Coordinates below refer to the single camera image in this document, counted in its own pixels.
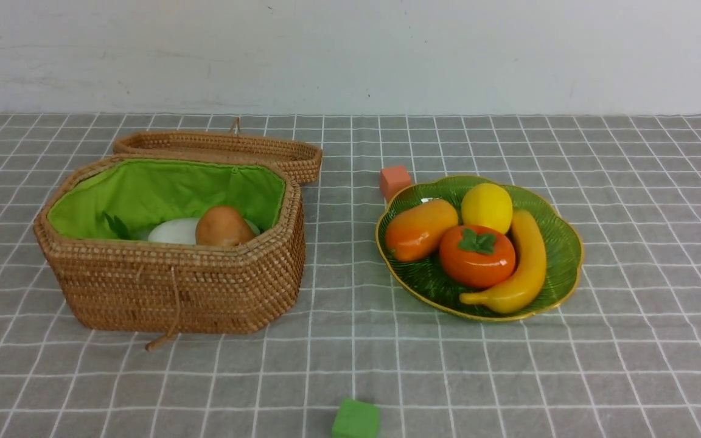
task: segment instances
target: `wicker basket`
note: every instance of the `wicker basket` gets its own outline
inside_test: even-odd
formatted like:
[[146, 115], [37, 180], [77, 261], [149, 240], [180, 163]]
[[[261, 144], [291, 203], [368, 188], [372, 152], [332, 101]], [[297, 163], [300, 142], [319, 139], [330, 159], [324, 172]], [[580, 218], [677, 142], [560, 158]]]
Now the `wicker basket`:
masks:
[[283, 141], [262, 136], [244, 136], [240, 119], [234, 121], [228, 134], [153, 131], [116, 139], [113, 153], [198, 153], [223, 155], [242, 160], [268, 161], [283, 169], [298, 184], [315, 182], [321, 171], [323, 151], [320, 147], [298, 141]]
[[78, 321], [96, 330], [252, 333], [291, 308], [304, 270], [304, 211], [300, 186], [267, 161], [285, 183], [280, 215], [260, 236], [233, 248], [67, 238], [48, 221], [55, 203], [78, 183], [127, 160], [150, 158], [229, 164], [222, 156], [113, 155], [73, 172], [33, 223], [42, 252]]

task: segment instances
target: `basket handle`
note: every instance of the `basket handle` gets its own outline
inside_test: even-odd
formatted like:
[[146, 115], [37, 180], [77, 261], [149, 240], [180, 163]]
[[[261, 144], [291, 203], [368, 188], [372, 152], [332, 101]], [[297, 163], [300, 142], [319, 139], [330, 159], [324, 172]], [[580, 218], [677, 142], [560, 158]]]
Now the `basket handle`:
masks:
[[240, 128], [240, 117], [236, 117], [233, 122], [231, 122], [231, 128], [229, 128], [229, 133], [234, 133], [235, 136], [239, 137], [242, 134], [242, 128]]
[[170, 269], [170, 273], [172, 274], [172, 291], [175, 292], [175, 318], [172, 320], [172, 326], [169, 327], [167, 333], [164, 333], [163, 335], [159, 336], [153, 341], [148, 342], [148, 344], [145, 346], [145, 351], [148, 352], [152, 352], [154, 349], [157, 349], [159, 346], [161, 346], [161, 344], [175, 339], [175, 329], [178, 327], [178, 323], [180, 322], [180, 294], [178, 293], [178, 280], [177, 278], [175, 278], [174, 266], [172, 267], [172, 269]]

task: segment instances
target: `orange persimmon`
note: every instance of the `orange persimmon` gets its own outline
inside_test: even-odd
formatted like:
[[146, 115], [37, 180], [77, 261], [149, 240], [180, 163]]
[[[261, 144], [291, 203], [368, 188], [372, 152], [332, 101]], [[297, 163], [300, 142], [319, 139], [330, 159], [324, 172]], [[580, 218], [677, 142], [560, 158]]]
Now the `orange persimmon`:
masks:
[[430, 200], [397, 214], [386, 228], [386, 248], [400, 262], [414, 262], [435, 252], [442, 235], [459, 224], [459, 213], [446, 200]]
[[440, 241], [442, 270], [469, 288], [485, 289], [506, 280], [515, 269], [515, 248], [507, 236], [479, 225], [459, 225]]

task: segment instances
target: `foam block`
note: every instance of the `foam block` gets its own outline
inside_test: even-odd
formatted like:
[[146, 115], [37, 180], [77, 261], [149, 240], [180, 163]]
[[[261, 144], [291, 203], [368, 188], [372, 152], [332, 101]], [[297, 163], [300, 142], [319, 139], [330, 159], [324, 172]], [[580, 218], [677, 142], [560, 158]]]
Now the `foam block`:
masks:
[[403, 165], [380, 170], [380, 192], [386, 198], [386, 202], [390, 202], [398, 191], [411, 186], [412, 183], [407, 167]]
[[380, 409], [362, 401], [345, 398], [334, 418], [332, 438], [376, 438]]

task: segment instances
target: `basket lid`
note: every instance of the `basket lid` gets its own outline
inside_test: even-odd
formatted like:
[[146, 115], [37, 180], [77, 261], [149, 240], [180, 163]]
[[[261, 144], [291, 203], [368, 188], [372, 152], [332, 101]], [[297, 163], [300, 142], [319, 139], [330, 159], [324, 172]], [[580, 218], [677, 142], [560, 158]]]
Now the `basket lid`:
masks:
[[280, 167], [300, 184], [313, 183], [319, 178], [323, 160], [323, 150], [308, 142], [243, 135], [240, 117], [234, 119], [228, 133], [142, 131], [115, 139], [113, 144], [113, 153], [158, 155], [160, 152], [264, 161]]

